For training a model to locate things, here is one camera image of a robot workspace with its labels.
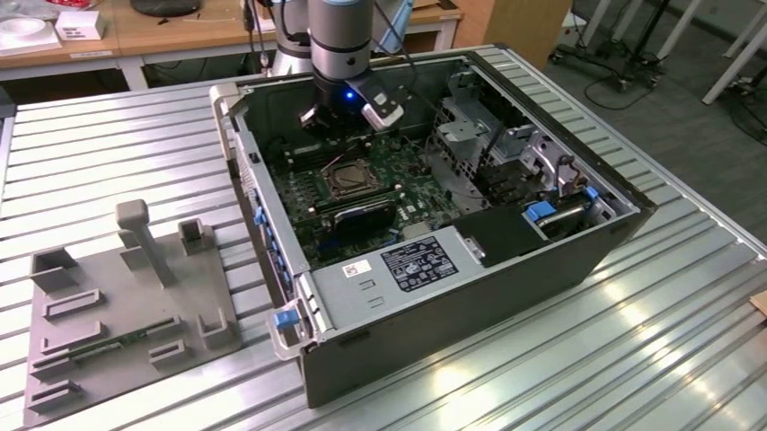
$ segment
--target motherboard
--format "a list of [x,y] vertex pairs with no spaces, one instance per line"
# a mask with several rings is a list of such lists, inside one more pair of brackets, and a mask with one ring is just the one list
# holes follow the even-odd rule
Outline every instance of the motherboard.
[[286,152],[272,180],[314,268],[439,229],[461,216],[425,163],[425,141],[378,136]]

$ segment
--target barcode sticker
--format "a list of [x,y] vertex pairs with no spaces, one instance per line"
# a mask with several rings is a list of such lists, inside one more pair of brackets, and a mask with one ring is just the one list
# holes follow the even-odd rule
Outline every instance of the barcode sticker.
[[112,55],[111,51],[91,51],[91,52],[78,52],[76,54],[70,54],[71,58],[91,58],[91,57],[108,57]]

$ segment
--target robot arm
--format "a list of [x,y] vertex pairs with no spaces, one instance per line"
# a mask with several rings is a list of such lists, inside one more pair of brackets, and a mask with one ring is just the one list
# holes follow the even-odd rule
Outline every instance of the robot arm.
[[[404,94],[402,90],[392,92],[371,71],[371,51],[400,49],[398,35],[406,32],[413,0],[379,0],[378,4],[375,0],[288,0],[276,4],[276,10],[282,12],[280,7],[291,5],[299,18],[302,3],[308,6],[303,16],[308,16],[316,83],[315,104],[302,116],[302,125],[327,134],[344,124],[343,117],[362,114],[375,130],[390,128],[404,115]],[[275,16],[280,33],[286,28],[283,15]],[[287,14],[284,22],[294,26]]]

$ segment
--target cardboard box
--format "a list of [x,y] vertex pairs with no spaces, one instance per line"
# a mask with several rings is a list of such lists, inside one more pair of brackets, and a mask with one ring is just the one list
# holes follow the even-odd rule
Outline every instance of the cardboard box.
[[62,40],[100,40],[106,28],[99,11],[59,13],[56,32]]

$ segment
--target green circuit board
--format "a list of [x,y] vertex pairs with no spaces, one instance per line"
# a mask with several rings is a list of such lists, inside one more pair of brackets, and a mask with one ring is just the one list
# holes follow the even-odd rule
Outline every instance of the green circuit board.
[[[421,230],[435,230],[461,216],[431,176],[423,162],[423,148],[417,143],[400,138],[376,138],[366,155],[323,168],[272,172],[294,231],[315,269],[403,241],[403,229],[414,224],[419,224]],[[352,172],[358,177],[347,179],[340,176],[343,172]],[[338,188],[332,186],[334,180],[339,179],[340,186],[362,191],[339,196]],[[394,223],[378,232],[359,235],[354,241],[330,243],[327,233],[332,229],[334,214],[382,200],[396,204]]]

